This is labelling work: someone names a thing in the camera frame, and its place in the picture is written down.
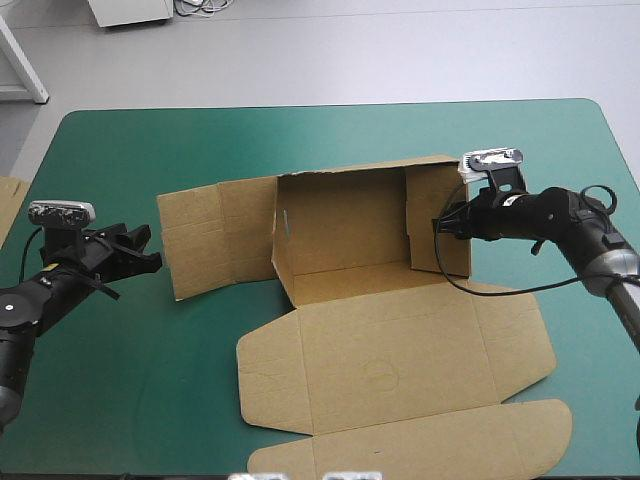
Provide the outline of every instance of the cardboard sheet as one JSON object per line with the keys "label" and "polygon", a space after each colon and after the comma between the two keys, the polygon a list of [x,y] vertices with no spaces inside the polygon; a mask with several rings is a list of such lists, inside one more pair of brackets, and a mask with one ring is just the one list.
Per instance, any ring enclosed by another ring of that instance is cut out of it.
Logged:
{"label": "cardboard sheet", "polygon": [[242,337],[237,358],[245,421],[314,435],[257,450],[250,472],[525,480],[571,436],[559,400],[501,404],[556,365],[532,295],[436,283],[302,305]]}
{"label": "cardboard sheet", "polygon": [[29,191],[29,183],[18,178],[0,177],[0,247]]}
{"label": "cardboard sheet", "polygon": [[380,471],[385,480],[525,480],[558,463],[571,429],[559,400],[493,405],[260,449],[247,467],[297,480],[345,470]]}
{"label": "cardboard sheet", "polygon": [[533,296],[443,283],[301,306],[237,357],[245,421],[307,434],[498,404],[556,365]]}
{"label": "cardboard sheet", "polygon": [[158,196],[174,295],[275,278],[275,177],[222,182]]}
{"label": "cardboard sheet", "polygon": [[[431,218],[456,165],[435,155],[160,195],[175,297],[276,272],[296,305],[433,283],[410,268],[438,270]],[[444,236],[442,251],[452,273],[469,274],[468,242]]]}

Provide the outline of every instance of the black wire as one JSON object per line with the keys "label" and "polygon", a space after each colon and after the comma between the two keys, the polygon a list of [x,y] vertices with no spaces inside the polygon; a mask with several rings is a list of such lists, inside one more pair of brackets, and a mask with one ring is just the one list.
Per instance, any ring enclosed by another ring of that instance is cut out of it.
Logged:
{"label": "black wire", "polygon": [[[535,292],[541,292],[543,290],[550,290],[552,288],[559,288],[559,287],[564,287],[566,285],[571,285],[572,283],[578,283],[578,282],[582,282],[584,280],[589,280],[592,278],[612,278],[615,280],[618,280],[620,282],[624,282],[624,283],[631,283],[637,286],[640,286],[640,277],[638,277],[637,275],[616,275],[616,274],[608,274],[608,273],[596,273],[596,274],[592,274],[592,275],[578,275],[576,277],[573,278],[569,278],[567,280],[563,280],[561,282],[556,282],[556,283],[548,283],[546,285],[540,285],[537,287],[531,287],[531,288],[525,288],[525,289],[521,289],[521,290],[507,290],[507,291],[502,291],[502,292],[479,292],[477,290],[473,290],[471,288],[465,287],[463,285],[460,285],[459,283],[457,283],[455,280],[453,280],[453,278],[451,278],[451,275],[446,271],[444,265],[442,264],[442,257],[440,255],[440,237],[439,237],[439,233],[440,233],[440,224],[441,224],[441,220],[442,218],[445,217],[445,212],[449,209],[449,207],[451,206],[451,203],[454,199],[454,197],[458,194],[458,192],[462,189],[462,187],[464,187],[464,183],[458,185],[449,195],[449,198],[447,198],[447,201],[444,204],[444,207],[442,208],[442,211],[440,212],[440,215],[438,216],[438,220],[436,221],[436,228],[433,232],[433,244],[434,244],[434,248],[435,248],[435,253],[436,253],[436,261],[438,262],[438,268],[440,269],[440,272],[442,272],[442,274],[444,275],[444,278],[447,279],[447,281],[453,285],[454,287],[456,287],[458,290],[462,290],[463,292],[466,293],[470,293],[471,295],[477,295],[479,297],[508,297],[508,296],[513,296],[513,295],[522,295],[525,293],[535,293]],[[583,192],[586,192],[589,188],[592,187],[587,187],[586,189],[583,190]],[[611,190],[609,187],[605,187],[605,190],[609,191]],[[457,208],[453,213],[459,212],[463,209],[463,207],[467,207],[469,206],[469,202],[467,202],[465,205]]]}
{"label": "black wire", "polygon": [[42,231],[42,227],[36,228],[29,238],[27,239],[27,243],[24,244],[24,250],[22,250],[22,261],[20,262],[20,275],[18,276],[18,283],[22,283],[24,281],[24,268],[27,263],[27,254],[29,253],[29,246],[36,235],[38,235]]}
{"label": "black wire", "polygon": [[[596,205],[591,200],[589,200],[589,197],[587,197],[587,192],[592,188],[601,188],[602,190],[607,192],[611,197],[611,205],[602,208],[600,205]],[[580,191],[580,199],[591,210],[593,210],[596,215],[600,217],[600,220],[602,220],[602,223],[604,224],[604,233],[611,233],[612,225],[611,220],[609,219],[609,215],[612,215],[618,207],[618,197],[616,196],[616,193],[613,191],[613,189],[611,187],[607,187],[606,185],[589,185],[588,187],[585,187]]]}

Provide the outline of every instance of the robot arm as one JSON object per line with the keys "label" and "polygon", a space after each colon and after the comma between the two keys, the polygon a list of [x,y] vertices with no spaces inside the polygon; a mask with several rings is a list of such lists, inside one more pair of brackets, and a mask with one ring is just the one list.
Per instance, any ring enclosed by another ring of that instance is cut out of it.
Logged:
{"label": "robot arm", "polygon": [[13,288],[0,289],[0,432],[19,413],[36,338],[96,290],[114,299],[105,284],[156,272],[159,253],[143,254],[148,225],[85,229],[95,219],[81,202],[32,202],[32,223],[44,229],[44,268]]}
{"label": "robot arm", "polygon": [[534,241],[536,255],[545,241],[557,245],[589,293],[605,297],[640,351],[640,257],[610,221],[611,206],[580,193],[552,187],[534,195],[526,190],[519,169],[520,151],[510,148],[470,152],[458,171],[464,183],[487,179],[476,198],[459,202],[434,220],[436,234],[459,239]]}

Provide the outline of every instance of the unfolded cardboard box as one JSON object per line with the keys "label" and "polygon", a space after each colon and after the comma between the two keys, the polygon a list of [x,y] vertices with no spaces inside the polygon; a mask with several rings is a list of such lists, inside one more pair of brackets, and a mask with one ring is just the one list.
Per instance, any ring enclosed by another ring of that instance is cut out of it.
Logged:
{"label": "unfolded cardboard box", "polygon": [[18,178],[0,177],[0,247],[4,244],[28,191],[29,183]]}
{"label": "unfolded cardboard box", "polygon": [[[294,305],[441,282],[428,273],[439,271],[431,219],[460,181],[456,165],[436,155],[160,195],[175,297],[275,270]],[[468,242],[441,244],[448,270],[467,276]]]}
{"label": "unfolded cardboard box", "polygon": [[[250,471],[525,479],[560,459],[562,402],[501,405],[555,367],[533,296],[475,298],[435,273],[431,219],[456,165],[423,157],[158,197],[177,299],[277,277],[297,307],[238,343],[242,415],[314,436],[258,450]],[[441,250],[469,275],[467,242],[443,235]]]}
{"label": "unfolded cardboard box", "polygon": [[245,335],[237,356],[245,421],[314,435],[257,450],[250,472],[529,479],[571,436],[559,400],[501,404],[555,368],[530,295],[440,283],[304,305]]}

